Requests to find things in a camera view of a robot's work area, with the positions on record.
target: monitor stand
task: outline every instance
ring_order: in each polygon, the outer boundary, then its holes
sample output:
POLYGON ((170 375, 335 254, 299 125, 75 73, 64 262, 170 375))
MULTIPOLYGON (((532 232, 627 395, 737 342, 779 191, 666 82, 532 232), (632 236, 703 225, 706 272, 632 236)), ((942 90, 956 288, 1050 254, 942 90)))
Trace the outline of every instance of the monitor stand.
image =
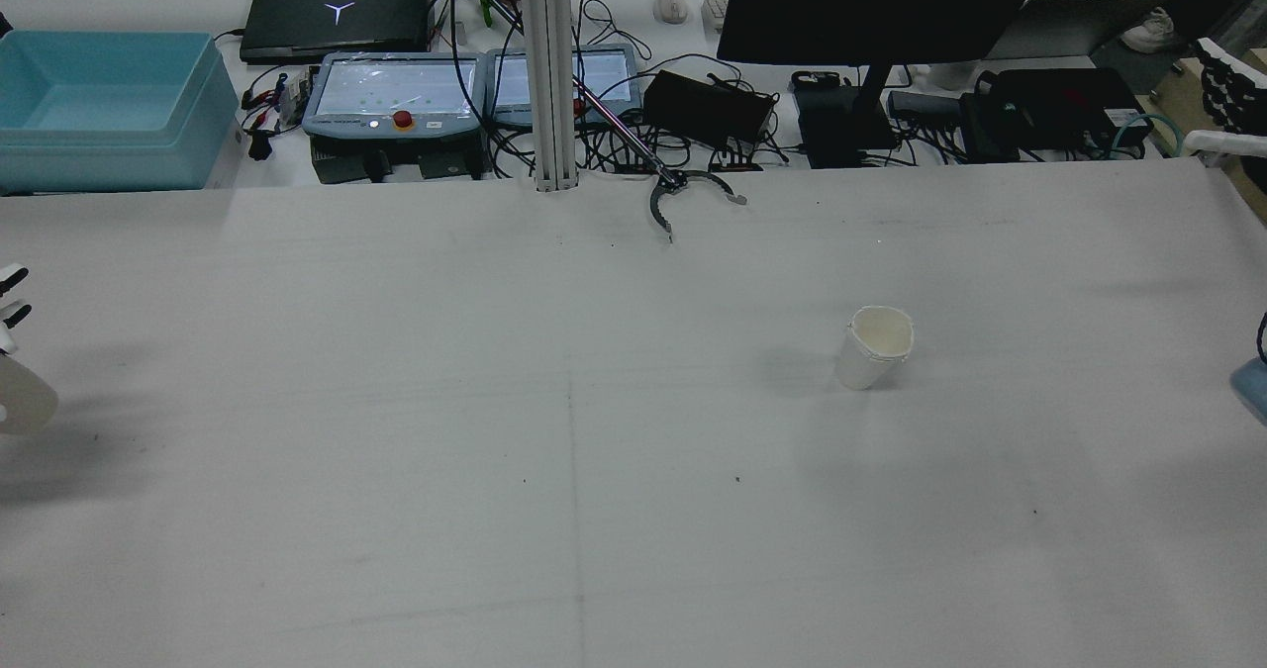
POLYGON ((897 136, 879 101, 892 68, 872 65, 860 87, 796 91, 811 167, 856 169, 867 165, 867 151, 896 148, 897 136))

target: white paper cup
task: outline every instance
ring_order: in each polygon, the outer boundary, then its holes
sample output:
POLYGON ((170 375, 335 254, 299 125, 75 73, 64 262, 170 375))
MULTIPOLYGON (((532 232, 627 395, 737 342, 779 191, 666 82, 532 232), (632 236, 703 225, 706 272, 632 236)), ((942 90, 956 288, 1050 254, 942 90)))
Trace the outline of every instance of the white paper cup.
POLYGON ((870 388, 911 354, 915 326, 906 312, 892 307, 863 307, 849 322, 849 338, 836 356, 836 378, 846 388, 870 388))

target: keyboard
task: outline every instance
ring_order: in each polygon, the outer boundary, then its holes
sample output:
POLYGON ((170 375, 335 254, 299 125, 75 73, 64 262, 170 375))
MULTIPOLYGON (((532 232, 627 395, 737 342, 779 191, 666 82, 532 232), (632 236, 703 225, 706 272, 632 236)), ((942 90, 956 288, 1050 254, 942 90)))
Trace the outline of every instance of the keyboard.
POLYGON ((726 23, 727 4, 730 4, 730 0, 704 0, 701 11, 704 15, 706 28, 712 29, 715 33, 721 33, 721 28, 726 23))

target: laptop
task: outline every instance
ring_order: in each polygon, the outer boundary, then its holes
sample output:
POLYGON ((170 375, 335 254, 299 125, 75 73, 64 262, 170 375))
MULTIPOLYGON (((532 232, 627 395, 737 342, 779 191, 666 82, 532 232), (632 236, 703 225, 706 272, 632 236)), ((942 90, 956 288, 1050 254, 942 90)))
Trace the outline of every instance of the laptop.
POLYGON ((1086 57, 1167 0, 1026 0, 986 60, 1086 57))
POLYGON ((426 52, 427 0, 253 0, 247 65, 317 63, 331 52, 426 52))

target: computer mouse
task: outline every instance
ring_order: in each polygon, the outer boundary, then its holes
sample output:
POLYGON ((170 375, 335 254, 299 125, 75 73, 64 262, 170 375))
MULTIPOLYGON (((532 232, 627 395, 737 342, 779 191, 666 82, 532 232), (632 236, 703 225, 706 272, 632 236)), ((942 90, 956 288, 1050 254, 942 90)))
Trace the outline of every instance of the computer mouse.
POLYGON ((687 22, 687 0, 655 0, 655 19, 670 25, 687 22))

